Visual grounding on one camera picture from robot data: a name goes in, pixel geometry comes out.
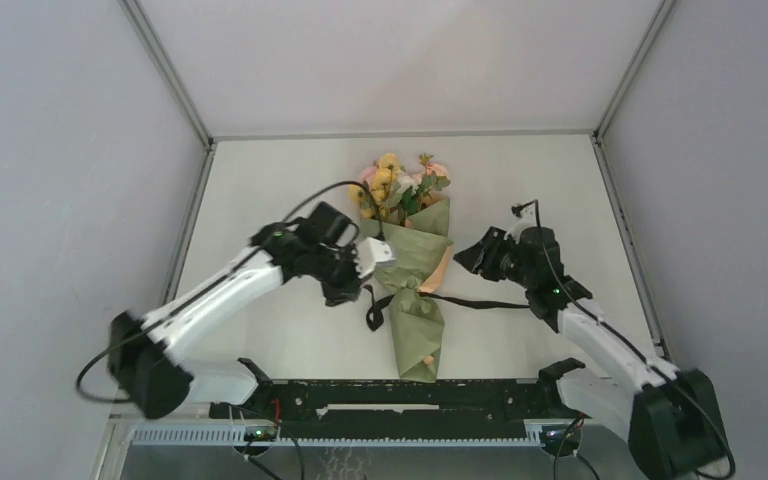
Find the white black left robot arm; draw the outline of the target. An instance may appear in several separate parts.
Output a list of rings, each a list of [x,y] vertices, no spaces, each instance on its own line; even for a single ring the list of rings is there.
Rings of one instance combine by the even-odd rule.
[[[229,265],[181,297],[141,317],[123,312],[102,352],[107,370],[147,420],[186,403],[235,404],[250,417],[271,407],[271,388],[242,361],[196,361],[189,350],[255,299],[296,277],[322,287],[327,306],[358,298],[392,252],[380,238],[339,242],[353,222],[326,202],[307,217],[275,222],[253,235]]]

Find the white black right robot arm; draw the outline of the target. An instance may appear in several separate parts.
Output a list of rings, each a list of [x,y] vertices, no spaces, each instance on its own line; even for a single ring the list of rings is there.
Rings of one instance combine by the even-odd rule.
[[[605,318],[592,293],[564,271],[560,246],[546,227],[513,234],[491,227],[455,261],[489,281],[511,281],[525,290],[532,314],[578,346],[605,372],[600,378],[570,360],[542,370],[548,380],[538,402],[552,416],[570,409],[623,439],[638,469],[649,479],[676,479],[724,460],[736,461],[724,432],[711,380],[698,369],[682,370],[647,355]]]

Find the orange wrapping paper sheet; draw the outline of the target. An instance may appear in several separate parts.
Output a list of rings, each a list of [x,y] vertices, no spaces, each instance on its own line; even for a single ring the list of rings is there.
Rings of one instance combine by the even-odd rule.
[[[374,273],[386,296],[373,301],[366,324],[376,331],[389,322],[402,380],[433,383],[438,377],[445,320],[430,294],[442,285],[453,255],[449,226],[450,199],[442,195],[433,196],[404,225],[383,226],[396,262]]]

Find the peach white fake flower bunch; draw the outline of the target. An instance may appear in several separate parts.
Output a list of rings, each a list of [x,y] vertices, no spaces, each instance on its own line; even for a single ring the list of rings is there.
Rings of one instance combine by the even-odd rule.
[[[417,163],[420,169],[411,173],[401,162],[403,172],[397,177],[396,209],[388,217],[392,222],[395,218],[401,221],[441,201],[442,192],[451,184],[449,171],[435,162],[433,155],[420,154]]]

